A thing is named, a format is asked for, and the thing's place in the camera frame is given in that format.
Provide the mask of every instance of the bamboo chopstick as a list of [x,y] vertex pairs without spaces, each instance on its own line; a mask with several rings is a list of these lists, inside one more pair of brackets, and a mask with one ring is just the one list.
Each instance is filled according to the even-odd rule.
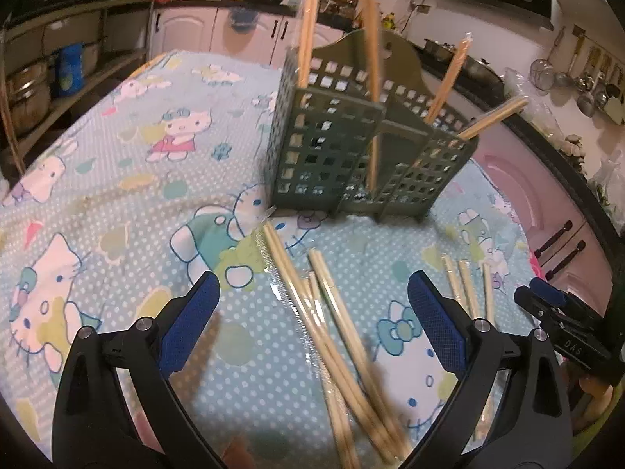
[[381,386],[379,386],[379,383],[371,372],[371,360],[358,335],[354,322],[352,322],[349,317],[348,309],[332,279],[323,254],[316,249],[311,249],[308,251],[308,259],[312,264],[317,279],[320,281],[321,287],[326,293],[325,296],[330,310],[332,311],[332,317],[334,317],[341,337],[348,348],[355,369],[358,375],[360,375],[360,379],[364,385],[364,389],[373,402],[373,407],[380,416],[382,423],[391,434],[399,453],[406,459],[411,451],[413,451],[413,448],[408,441],[405,431],[399,425],[396,416],[393,414],[388,400],[385,399]]
[[[321,308],[321,291],[317,284],[317,277],[314,272],[308,274],[308,279],[304,280],[304,284],[308,283],[314,299],[314,307],[317,312],[323,329],[327,331],[326,320],[324,319],[323,309]],[[320,361],[321,385],[323,386],[324,396],[326,397],[327,411],[330,416],[330,426],[334,433],[336,448],[339,453],[341,467],[344,469],[359,469],[360,460],[355,451],[354,437],[352,435],[349,418],[346,411],[345,399],[332,381],[330,373],[327,371],[326,365]]]
[[505,104],[501,104],[497,109],[493,109],[492,111],[486,113],[479,120],[475,121],[473,125],[464,129],[458,137],[462,139],[472,139],[477,136],[480,132],[485,130],[487,127],[490,127],[494,123],[498,123],[502,120],[505,120],[510,115],[519,112],[529,102],[529,97],[519,96],[510,99]]
[[469,314],[469,306],[467,305],[467,300],[460,287],[460,279],[455,272],[454,262],[447,254],[442,254],[441,260],[443,261],[443,265],[445,265],[445,270],[447,271],[447,278],[449,280],[449,286],[451,287],[451,293],[454,295],[455,300],[460,304],[464,311]]
[[458,261],[458,268],[460,269],[460,277],[464,284],[464,292],[469,300],[469,315],[471,319],[479,318],[479,303],[477,302],[477,294],[473,285],[473,278],[471,278],[471,269],[469,269],[469,261]]
[[308,86],[308,77],[313,59],[314,26],[317,23],[319,0],[304,0],[302,13],[301,33],[299,35],[298,50],[298,87]]
[[370,437],[371,442],[379,451],[382,458],[388,462],[393,461],[395,453],[389,433],[384,428],[384,425],[380,423],[376,412],[367,401],[360,387],[358,387],[354,376],[340,356],[334,342],[324,330],[320,329],[321,323],[316,312],[304,305],[306,302],[305,288],[302,285],[302,281],[298,278],[291,260],[286,255],[282,242],[280,242],[276,234],[276,230],[271,223],[265,223],[262,229],[267,246],[276,263],[280,276],[289,291],[293,303],[295,303],[298,309],[298,313],[311,336],[312,342],[317,348],[321,359],[326,364],[332,379],[339,390],[341,390],[356,420]]
[[467,34],[467,36],[460,41],[454,57],[449,64],[447,72],[445,72],[445,77],[443,77],[443,81],[438,87],[438,91],[436,92],[436,96],[434,97],[432,106],[430,107],[426,117],[424,118],[424,121],[428,125],[434,123],[434,120],[436,120],[436,117],[443,108],[443,105],[445,104],[445,101],[449,96],[449,92],[451,92],[451,89],[454,87],[455,80],[457,79],[460,70],[462,70],[464,61],[466,60],[469,53],[469,47],[471,46],[471,42],[473,42],[471,34]]
[[[362,21],[364,24],[364,41],[367,51],[367,81],[371,102],[379,102],[382,94],[380,74],[380,19],[375,0],[362,0]],[[369,149],[369,165],[367,169],[367,188],[373,192],[377,186],[377,169],[380,154],[379,136],[371,139]]]
[[[484,281],[484,317],[494,326],[495,303],[493,301],[493,281],[491,280],[491,266],[486,262],[482,263],[482,279]],[[474,436],[476,440],[483,439],[488,434],[491,424],[493,423],[494,408],[493,397],[489,395],[475,427]]]

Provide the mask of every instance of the hello kitty tablecloth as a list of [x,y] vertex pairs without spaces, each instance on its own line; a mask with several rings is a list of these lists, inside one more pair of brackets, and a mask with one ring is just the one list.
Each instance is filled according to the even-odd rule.
[[[80,325],[126,329],[210,269],[220,305],[171,377],[185,409],[217,451],[244,437],[261,469],[339,467],[314,357],[252,234],[268,209],[262,162],[279,76],[214,54],[168,53],[77,121],[2,202],[0,392],[48,456],[55,393]],[[309,247],[324,253],[415,444],[455,381],[408,305],[413,271],[449,296],[442,252],[471,261],[479,291],[488,261],[499,329],[532,328],[513,293],[535,264],[514,211],[472,162],[421,224],[315,212],[273,222],[300,270]],[[379,466],[353,428],[362,466]]]

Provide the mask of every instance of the black handle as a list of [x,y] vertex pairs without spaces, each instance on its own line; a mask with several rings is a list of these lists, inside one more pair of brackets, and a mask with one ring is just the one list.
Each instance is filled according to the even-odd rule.
[[573,259],[575,259],[575,256],[577,256],[577,254],[579,254],[585,248],[586,242],[584,240],[580,241],[575,247],[575,250],[573,250],[573,252],[566,256],[554,269],[545,273],[545,278],[547,279],[547,282],[554,278],[556,273],[558,273],[561,269],[567,266]]
[[570,220],[567,220],[565,222],[565,224],[562,226],[562,229],[560,229],[557,233],[555,233],[551,238],[549,238],[546,242],[545,245],[543,245],[542,247],[540,247],[538,250],[536,250],[534,252],[535,257],[538,259],[545,250],[547,250],[549,247],[551,247],[556,241],[558,241],[560,239],[560,237],[570,231],[571,229],[573,229],[573,222],[571,222]]

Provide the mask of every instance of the green plastic utensil holder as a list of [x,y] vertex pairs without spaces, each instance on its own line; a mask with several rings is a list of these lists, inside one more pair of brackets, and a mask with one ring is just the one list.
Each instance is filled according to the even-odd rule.
[[[434,96],[411,43],[382,32],[380,103],[368,100],[364,32],[313,50],[309,85],[297,85],[297,54],[282,70],[265,167],[277,208],[426,216],[469,160],[478,138],[457,133],[466,118],[445,105],[432,126]],[[379,136],[377,188],[366,189],[369,143]]]

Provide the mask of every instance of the plastic wrapper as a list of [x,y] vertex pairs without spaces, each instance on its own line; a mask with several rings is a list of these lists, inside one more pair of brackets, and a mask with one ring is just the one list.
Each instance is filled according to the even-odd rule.
[[621,151],[601,160],[601,167],[588,182],[618,233],[625,226],[625,176],[621,170]]
[[559,149],[564,142],[564,134],[551,109],[540,100],[536,89],[522,74],[507,68],[504,75],[504,96],[512,98],[518,95],[529,97],[529,103],[519,113],[520,116],[543,134],[553,147]]

